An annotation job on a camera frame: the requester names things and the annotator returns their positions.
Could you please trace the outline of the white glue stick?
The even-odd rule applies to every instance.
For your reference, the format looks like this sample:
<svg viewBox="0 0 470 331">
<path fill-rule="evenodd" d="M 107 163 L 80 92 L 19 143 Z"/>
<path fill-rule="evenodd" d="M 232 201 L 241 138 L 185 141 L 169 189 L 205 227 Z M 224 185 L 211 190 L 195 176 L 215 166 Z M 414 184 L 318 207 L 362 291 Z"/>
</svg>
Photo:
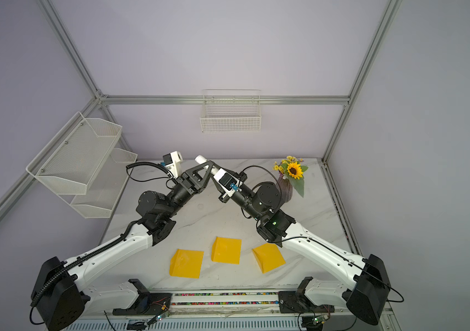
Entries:
<svg viewBox="0 0 470 331">
<path fill-rule="evenodd" d="M 195 158 L 195 161 L 200 167 L 202 167 L 203 169 L 206 169 L 206 171 L 209 171 L 211 176 L 216 175 L 218 173 L 218 171 L 220 171 L 220 169 L 221 169 L 221 167 L 219 165 L 217 165 L 216 163 L 214 163 L 211 160 L 206 159 L 202 155 L 198 155 Z"/>
</svg>

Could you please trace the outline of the yellow envelope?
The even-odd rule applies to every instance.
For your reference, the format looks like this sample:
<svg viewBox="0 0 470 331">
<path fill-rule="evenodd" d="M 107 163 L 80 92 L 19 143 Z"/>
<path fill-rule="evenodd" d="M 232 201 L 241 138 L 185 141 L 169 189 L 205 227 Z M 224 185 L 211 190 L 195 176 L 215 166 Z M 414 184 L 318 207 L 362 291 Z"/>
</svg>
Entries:
<svg viewBox="0 0 470 331">
<path fill-rule="evenodd" d="M 170 261 L 170 276 L 198 279 L 203 255 L 203 251 L 177 249 Z"/>
<path fill-rule="evenodd" d="M 252 252 L 258 267 L 263 274 L 286 264 L 279 247 L 276 244 L 263 244 L 253 248 Z"/>
<path fill-rule="evenodd" d="M 241 239 L 217 237 L 212 246 L 212 261 L 216 263 L 239 265 L 241 247 Z"/>
</svg>

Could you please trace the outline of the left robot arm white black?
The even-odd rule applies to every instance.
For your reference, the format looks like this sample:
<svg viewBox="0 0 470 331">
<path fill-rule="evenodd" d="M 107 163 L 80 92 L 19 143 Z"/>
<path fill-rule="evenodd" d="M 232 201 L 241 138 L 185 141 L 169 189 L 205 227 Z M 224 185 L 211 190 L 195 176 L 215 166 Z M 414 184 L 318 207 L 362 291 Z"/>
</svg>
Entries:
<svg viewBox="0 0 470 331">
<path fill-rule="evenodd" d="M 37 311 L 48 330 L 62 330 L 73 324 L 96 302 L 87 292 L 95 279 L 142 250 L 160 244 L 177 224 L 173 217 L 196 194 L 202 193 L 219 167 L 198 158 L 198 165 L 175 179 L 169 194 L 143 193 L 138 201 L 140 218 L 130 222 L 123 233 L 96 248 L 61 261 L 45 261 L 31 293 L 30 307 Z"/>
</svg>

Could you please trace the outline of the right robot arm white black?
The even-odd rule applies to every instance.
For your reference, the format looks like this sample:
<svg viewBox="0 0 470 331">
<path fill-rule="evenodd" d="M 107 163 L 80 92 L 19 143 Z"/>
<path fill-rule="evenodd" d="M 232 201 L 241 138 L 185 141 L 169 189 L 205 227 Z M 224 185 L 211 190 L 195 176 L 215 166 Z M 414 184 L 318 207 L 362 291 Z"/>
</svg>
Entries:
<svg viewBox="0 0 470 331">
<path fill-rule="evenodd" d="M 381 258 L 353 254 L 311 233 L 282 211 L 282 194 L 274 184 L 265 182 L 257 192 L 237 183 L 216 187 L 223 203 L 235 202 L 259 222 L 257 233 L 265 241 L 304 256 L 338 280 L 335 290 L 318 290 L 309 280 L 304 295 L 313 305 L 345 306 L 366 324 L 378 325 L 391 291 Z"/>
</svg>

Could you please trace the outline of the dark purple vase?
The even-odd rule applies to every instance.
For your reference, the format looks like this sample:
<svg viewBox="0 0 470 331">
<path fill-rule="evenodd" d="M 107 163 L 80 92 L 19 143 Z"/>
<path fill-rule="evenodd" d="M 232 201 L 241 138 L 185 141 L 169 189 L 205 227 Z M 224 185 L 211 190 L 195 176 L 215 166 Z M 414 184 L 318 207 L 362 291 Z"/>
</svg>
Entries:
<svg viewBox="0 0 470 331">
<path fill-rule="evenodd" d="M 290 180 L 286 178 L 283 174 L 280 174 L 276 186 L 281 193 L 282 203 L 286 204 L 287 202 L 289 202 L 292 199 L 294 193 L 294 188 L 291 185 Z"/>
</svg>

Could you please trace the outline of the sunflower bouquet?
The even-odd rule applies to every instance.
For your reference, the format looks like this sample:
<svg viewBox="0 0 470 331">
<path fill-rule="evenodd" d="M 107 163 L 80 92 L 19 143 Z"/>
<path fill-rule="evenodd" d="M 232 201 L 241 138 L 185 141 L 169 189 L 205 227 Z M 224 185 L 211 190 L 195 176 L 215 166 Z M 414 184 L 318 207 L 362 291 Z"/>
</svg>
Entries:
<svg viewBox="0 0 470 331">
<path fill-rule="evenodd" d="M 293 156 L 287 156 L 280 162 L 275 162 L 273 170 L 278 174 L 283 174 L 290 180 L 291 185 L 300 197 L 305 197 L 305 173 L 308 170 L 306 165 L 303 165 L 304 160 Z"/>
</svg>

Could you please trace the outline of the lower white mesh shelf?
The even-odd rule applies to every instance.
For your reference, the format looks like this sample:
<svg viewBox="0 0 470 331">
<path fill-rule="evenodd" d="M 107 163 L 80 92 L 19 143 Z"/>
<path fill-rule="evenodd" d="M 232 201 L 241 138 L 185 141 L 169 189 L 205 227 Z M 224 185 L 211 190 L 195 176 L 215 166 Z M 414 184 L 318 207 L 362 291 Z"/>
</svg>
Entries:
<svg viewBox="0 0 470 331">
<path fill-rule="evenodd" d="M 128 180 L 126 166 L 137 154 L 114 148 L 86 194 L 73 196 L 68 205 L 85 219 L 109 219 Z"/>
</svg>

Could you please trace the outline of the white mesh shelf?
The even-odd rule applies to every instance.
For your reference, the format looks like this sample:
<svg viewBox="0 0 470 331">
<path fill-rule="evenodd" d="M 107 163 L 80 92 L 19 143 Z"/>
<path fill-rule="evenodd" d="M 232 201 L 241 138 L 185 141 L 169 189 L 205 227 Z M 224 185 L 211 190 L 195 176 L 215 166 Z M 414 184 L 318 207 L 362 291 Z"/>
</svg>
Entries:
<svg viewBox="0 0 470 331">
<path fill-rule="evenodd" d="M 76 113 L 26 172 L 56 195 L 85 195 L 121 133 L 118 124 Z"/>
<path fill-rule="evenodd" d="M 128 180 L 126 166 L 137 154 L 114 148 L 86 194 L 73 196 L 68 205 L 85 219 L 109 219 Z"/>
</svg>

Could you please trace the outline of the upper white mesh shelf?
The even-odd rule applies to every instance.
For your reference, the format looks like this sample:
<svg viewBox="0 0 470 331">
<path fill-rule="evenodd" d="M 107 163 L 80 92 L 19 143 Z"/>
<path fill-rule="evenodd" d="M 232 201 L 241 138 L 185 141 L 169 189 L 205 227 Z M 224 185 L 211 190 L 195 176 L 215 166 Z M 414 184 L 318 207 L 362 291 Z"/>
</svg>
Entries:
<svg viewBox="0 0 470 331">
<path fill-rule="evenodd" d="M 26 172 L 56 195 L 85 195 L 121 133 L 118 124 L 76 113 Z"/>
</svg>

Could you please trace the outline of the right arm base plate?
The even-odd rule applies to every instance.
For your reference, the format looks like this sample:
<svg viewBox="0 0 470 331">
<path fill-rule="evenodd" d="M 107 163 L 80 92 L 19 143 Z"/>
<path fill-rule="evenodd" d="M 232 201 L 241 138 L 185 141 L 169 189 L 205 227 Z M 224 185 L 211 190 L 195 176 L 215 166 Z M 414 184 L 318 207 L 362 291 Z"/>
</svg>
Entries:
<svg viewBox="0 0 470 331">
<path fill-rule="evenodd" d="M 305 290 L 313 277 L 305 277 L 296 290 L 278 292 L 281 314 L 289 313 L 334 313 L 332 305 L 315 305 L 305 295 Z"/>
</svg>

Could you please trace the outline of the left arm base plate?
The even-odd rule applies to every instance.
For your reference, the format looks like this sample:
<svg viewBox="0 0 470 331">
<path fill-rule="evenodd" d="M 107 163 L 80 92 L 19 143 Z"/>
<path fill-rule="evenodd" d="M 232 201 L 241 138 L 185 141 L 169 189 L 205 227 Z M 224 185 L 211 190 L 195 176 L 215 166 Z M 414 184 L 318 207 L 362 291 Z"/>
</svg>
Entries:
<svg viewBox="0 0 470 331">
<path fill-rule="evenodd" d="M 173 294 L 163 292 L 150 292 L 139 279 L 129 279 L 138 297 L 128 308 L 116 308 L 112 311 L 114 316 L 161 316 L 170 309 Z"/>
</svg>

